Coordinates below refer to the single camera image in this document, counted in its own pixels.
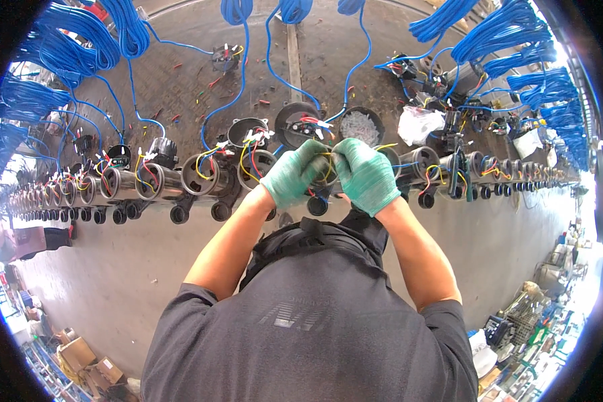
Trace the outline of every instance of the factory floor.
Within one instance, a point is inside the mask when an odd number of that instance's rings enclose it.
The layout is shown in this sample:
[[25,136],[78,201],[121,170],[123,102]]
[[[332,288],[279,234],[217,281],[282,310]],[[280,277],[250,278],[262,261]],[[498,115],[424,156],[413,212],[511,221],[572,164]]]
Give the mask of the factory floor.
[[[151,15],[155,12],[150,21],[161,38],[206,49],[244,42],[243,28],[222,20],[218,2],[182,2],[169,8],[170,3],[170,0],[135,2]],[[371,67],[397,52],[421,54],[431,46],[417,43],[406,30],[408,21],[424,18],[424,12],[430,12],[431,6],[422,0],[404,3],[410,3],[411,7],[394,1],[367,2],[364,22],[372,37],[373,53],[353,74],[350,83],[355,88],[350,92],[349,102],[372,108],[382,118],[386,126],[384,143],[397,141],[395,128],[402,106],[398,100],[403,99],[403,94],[396,79]],[[251,42],[246,90],[232,108],[210,120],[206,130],[208,143],[215,143],[234,118],[274,121],[282,103],[290,101],[289,90],[273,78],[261,61],[266,46],[263,25],[275,4],[274,0],[255,4],[249,19]],[[366,54],[366,40],[357,16],[340,15],[336,7],[334,1],[316,1],[297,28],[302,85],[322,99],[322,108],[329,113],[341,107],[346,73]],[[271,29],[273,68],[287,78],[285,27],[273,21]],[[452,46],[460,37],[450,29],[437,49]],[[443,56],[441,62],[445,69],[455,66],[448,56]],[[236,94],[241,84],[237,71],[223,76],[209,89],[208,83],[220,76],[209,67],[209,56],[159,44],[154,39],[147,52],[132,61],[132,66],[139,113],[150,117],[162,109],[158,120],[166,125],[167,136],[177,143],[181,161],[202,149],[199,117],[227,103],[231,98],[223,97]],[[102,72],[126,112],[125,135],[136,152],[139,146],[146,149],[160,132],[151,124],[145,129],[143,123],[131,118],[134,108],[128,74],[124,59],[113,70]],[[101,108],[113,115],[116,124],[121,123],[116,104],[102,82],[86,79],[76,96],[93,103],[98,101]],[[269,106],[254,106],[258,99],[264,98],[271,102]],[[87,108],[79,111],[98,123],[104,147],[115,143],[113,132],[102,116]],[[175,119],[178,123],[171,121],[176,115],[181,115]],[[513,145],[503,136],[467,130],[466,139],[473,140],[469,150],[517,158]],[[57,138],[50,140],[51,147],[58,146]],[[398,146],[400,153],[409,149],[404,144]],[[66,146],[63,164],[78,160],[72,147]],[[544,162],[545,154],[537,150],[526,160]],[[344,200],[331,200],[322,220],[339,222],[346,216],[348,204]],[[420,209],[416,195],[411,194],[409,204],[451,261],[468,329],[484,325],[488,315],[509,304],[574,215],[569,191],[560,189],[474,203],[438,197],[431,210]],[[298,220],[306,213],[306,207],[298,206],[288,212]],[[264,225],[266,234],[276,229],[276,221]],[[79,222],[78,239],[72,248],[39,253],[32,260],[19,263],[20,273],[30,291],[40,297],[55,328],[72,327],[98,357],[108,356],[125,374],[139,378],[162,310],[176,294],[199,251],[221,226],[222,223],[211,218],[209,205],[194,206],[190,220],[178,226],[170,222],[169,210],[159,206],[149,208],[141,219],[128,220],[121,226],[113,224],[110,214],[104,225]],[[384,263],[394,290],[410,302],[392,246],[386,249]]]

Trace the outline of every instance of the white plastic bag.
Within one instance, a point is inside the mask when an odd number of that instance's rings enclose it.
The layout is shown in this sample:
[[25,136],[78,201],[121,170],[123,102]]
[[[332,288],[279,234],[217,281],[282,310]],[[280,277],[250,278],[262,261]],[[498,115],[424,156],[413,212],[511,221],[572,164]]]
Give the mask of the white plastic bag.
[[536,148],[543,148],[540,138],[538,138],[538,129],[528,131],[521,137],[514,140],[514,146],[518,151],[520,159],[525,159],[534,153]]
[[440,111],[430,111],[414,106],[404,106],[397,125],[397,133],[407,145],[424,145],[429,133],[444,128],[444,117]]
[[558,157],[556,156],[556,149],[552,148],[549,150],[547,154],[547,166],[554,167],[558,162]]
[[470,337],[469,344],[473,353],[473,365],[476,369],[476,374],[478,374],[478,378],[482,378],[496,364],[498,355],[487,344],[484,329],[479,330]]

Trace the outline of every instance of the white plastic connector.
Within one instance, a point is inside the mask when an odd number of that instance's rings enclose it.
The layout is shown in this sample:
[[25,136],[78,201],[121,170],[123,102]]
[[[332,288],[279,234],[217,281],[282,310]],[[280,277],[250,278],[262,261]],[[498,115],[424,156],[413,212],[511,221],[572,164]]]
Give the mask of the white plastic connector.
[[330,127],[333,127],[332,124],[330,123],[326,123],[326,122],[322,122],[321,120],[317,121],[317,125],[319,125],[320,127],[324,127],[325,129],[328,129]]

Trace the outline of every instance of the person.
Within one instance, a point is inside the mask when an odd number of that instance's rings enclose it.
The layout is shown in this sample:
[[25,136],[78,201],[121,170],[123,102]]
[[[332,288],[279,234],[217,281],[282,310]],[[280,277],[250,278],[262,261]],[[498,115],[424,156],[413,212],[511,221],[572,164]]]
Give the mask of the person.
[[[157,323],[144,401],[477,398],[453,270],[389,161],[353,138],[333,163],[326,152],[308,140],[284,153],[203,248]],[[301,201],[327,165],[351,200],[346,218],[304,218],[255,245],[269,212]],[[417,311],[382,269],[389,236]]]
[[57,250],[62,246],[71,247],[76,238],[75,223],[69,228],[4,228],[0,221],[0,262],[8,264],[16,260],[29,260],[39,252]]

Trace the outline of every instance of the gray t-shirt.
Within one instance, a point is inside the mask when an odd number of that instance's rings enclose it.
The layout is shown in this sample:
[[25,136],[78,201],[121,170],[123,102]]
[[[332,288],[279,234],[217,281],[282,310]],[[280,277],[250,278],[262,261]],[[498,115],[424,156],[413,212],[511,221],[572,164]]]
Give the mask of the gray t-shirt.
[[222,301],[183,284],[141,380],[151,401],[474,401],[462,306],[418,314],[348,250],[284,257]]

